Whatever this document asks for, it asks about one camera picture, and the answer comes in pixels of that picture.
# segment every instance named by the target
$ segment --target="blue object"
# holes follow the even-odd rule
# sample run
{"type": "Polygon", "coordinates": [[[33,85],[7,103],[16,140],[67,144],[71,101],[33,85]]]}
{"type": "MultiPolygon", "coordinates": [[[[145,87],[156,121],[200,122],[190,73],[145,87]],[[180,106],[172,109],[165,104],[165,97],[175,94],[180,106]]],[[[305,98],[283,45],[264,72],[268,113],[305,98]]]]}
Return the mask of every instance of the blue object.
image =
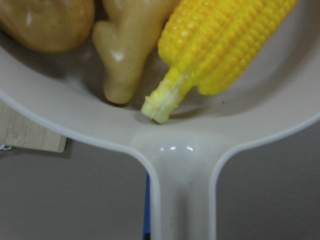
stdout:
{"type": "Polygon", "coordinates": [[[143,239],[151,239],[150,229],[150,177],[146,175],[145,181],[145,199],[144,199],[144,219],[143,219],[143,239]]]}

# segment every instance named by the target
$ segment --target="wooden block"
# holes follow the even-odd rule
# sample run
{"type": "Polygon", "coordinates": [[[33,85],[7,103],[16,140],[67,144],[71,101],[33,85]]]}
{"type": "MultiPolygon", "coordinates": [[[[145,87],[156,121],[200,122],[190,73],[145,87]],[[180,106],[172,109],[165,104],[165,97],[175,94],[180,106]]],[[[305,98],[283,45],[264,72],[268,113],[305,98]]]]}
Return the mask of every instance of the wooden block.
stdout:
{"type": "Polygon", "coordinates": [[[0,100],[0,145],[61,153],[66,139],[24,117],[0,100]]]}

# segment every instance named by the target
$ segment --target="toy vegetable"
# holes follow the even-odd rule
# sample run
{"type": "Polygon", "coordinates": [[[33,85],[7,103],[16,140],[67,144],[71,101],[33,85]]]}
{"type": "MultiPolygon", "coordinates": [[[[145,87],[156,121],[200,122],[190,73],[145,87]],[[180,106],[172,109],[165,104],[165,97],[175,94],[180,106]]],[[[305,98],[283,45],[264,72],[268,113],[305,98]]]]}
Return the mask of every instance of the toy vegetable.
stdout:
{"type": "Polygon", "coordinates": [[[179,0],[103,0],[108,21],[95,23],[93,42],[104,64],[104,94],[116,104],[133,97],[148,55],[179,0]]]}
{"type": "Polygon", "coordinates": [[[94,0],[0,0],[0,28],[38,52],[76,48],[89,36],[94,19],[94,0]]]}
{"type": "Polygon", "coordinates": [[[170,69],[142,113],[164,123],[192,87],[202,95],[228,88],[297,1],[182,0],[158,43],[170,69]]]}

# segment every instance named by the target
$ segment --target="plastic corn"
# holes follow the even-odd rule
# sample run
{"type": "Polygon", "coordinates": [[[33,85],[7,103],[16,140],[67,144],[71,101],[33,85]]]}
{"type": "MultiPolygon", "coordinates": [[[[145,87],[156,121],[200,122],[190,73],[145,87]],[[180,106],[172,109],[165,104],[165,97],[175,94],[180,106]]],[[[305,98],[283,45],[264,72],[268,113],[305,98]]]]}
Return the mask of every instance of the plastic corn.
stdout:
{"type": "Polygon", "coordinates": [[[161,34],[168,73],[141,112],[164,123],[189,90],[227,89],[248,67],[298,0],[182,0],[161,34]]]}

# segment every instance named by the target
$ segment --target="gray surface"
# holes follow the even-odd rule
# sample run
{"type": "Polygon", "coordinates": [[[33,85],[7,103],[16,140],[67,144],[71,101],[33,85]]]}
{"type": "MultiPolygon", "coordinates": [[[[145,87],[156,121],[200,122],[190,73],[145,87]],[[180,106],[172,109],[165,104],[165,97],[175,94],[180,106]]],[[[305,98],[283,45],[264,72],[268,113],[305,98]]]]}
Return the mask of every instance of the gray surface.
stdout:
{"type": "MultiPolygon", "coordinates": [[[[141,240],[145,174],[72,140],[64,153],[0,152],[0,239],[141,240]]],[[[320,239],[320,122],[232,157],[217,207],[217,240],[320,239]]]]}

